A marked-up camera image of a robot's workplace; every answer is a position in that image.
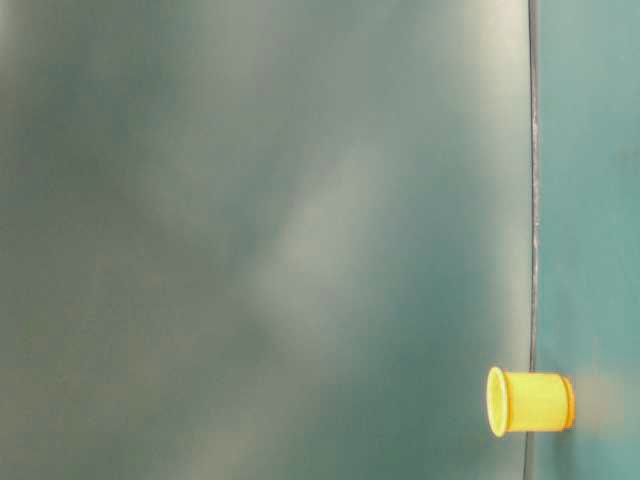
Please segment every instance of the dark edge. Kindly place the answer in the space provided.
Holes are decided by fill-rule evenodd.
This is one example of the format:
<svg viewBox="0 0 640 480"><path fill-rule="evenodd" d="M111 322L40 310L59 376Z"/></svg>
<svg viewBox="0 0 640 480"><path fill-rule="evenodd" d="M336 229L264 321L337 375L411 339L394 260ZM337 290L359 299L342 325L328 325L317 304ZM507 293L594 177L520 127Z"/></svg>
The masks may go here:
<svg viewBox="0 0 640 480"><path fill-rule="evenodd" d="M540 158L538 130L538 1L529 0L529 62L531 88L531 343L529 371L536 369L538 335L538 232L540 228ZM533 478L534 437L527 432L524 443L524 480Z"/></svg>

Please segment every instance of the green wall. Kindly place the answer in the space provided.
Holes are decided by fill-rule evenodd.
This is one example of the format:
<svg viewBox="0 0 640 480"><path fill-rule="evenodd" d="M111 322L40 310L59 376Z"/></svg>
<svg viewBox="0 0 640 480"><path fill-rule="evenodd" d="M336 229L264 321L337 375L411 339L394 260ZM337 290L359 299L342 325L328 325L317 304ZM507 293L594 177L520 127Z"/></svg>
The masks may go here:
<svg viewBox="0 0 640 480"><path fill-rule="evenodd" d="M540 1L538 368L575 383L573 431L535 478L634 478L640 418L640 9Z"/></svg>
<svg viewBox="0 0 640 480"><path fill-rule="evenodd" d="M0 6L0 476L521 475L526 2Z"/></svg>

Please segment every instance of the yellow plastic cup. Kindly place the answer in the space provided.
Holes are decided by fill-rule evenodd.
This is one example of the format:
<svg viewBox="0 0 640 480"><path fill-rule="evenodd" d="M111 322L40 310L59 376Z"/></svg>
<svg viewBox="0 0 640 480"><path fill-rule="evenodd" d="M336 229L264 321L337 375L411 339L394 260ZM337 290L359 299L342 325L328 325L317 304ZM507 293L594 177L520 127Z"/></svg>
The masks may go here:
<svg viewBox="0 0 640 480"><path fill-rule="evenodd" d="M497 437L506 432L560 432L576 418L576 400L567 377L557 373L504 372L487 377L489 425Z"/></svg>

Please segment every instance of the yellow cup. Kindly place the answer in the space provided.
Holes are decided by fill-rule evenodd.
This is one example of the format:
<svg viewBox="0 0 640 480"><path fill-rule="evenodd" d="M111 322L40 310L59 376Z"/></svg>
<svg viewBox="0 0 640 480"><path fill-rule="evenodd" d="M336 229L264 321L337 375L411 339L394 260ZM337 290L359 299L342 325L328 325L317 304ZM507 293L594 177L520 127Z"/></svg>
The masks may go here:
<svg viewBox="0 0 640 480"><path fill-rule="evenodd" d="M487 377L487 413L493 433L560 432L573 426L576 400L567 377L513 373L493 367Z"/></svg>

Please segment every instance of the teal wall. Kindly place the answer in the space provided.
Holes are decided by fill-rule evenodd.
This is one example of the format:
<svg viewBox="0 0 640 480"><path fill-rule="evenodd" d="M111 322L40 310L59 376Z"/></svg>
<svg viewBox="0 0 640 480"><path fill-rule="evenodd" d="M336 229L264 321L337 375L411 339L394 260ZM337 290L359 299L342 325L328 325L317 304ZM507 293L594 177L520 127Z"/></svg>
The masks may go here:
<svg viewBox="0 0 640 480"><path fill-rule="evenodd" d="M537 435L535 478L634 478L640 417L640 8L540 1L538 368L576 428Z"/></svg>
<svg viewBox="0 0 640 480"><path fill-rule="evenodd" d="M0 476L522 474L526 2L0 7Z"/></svg>

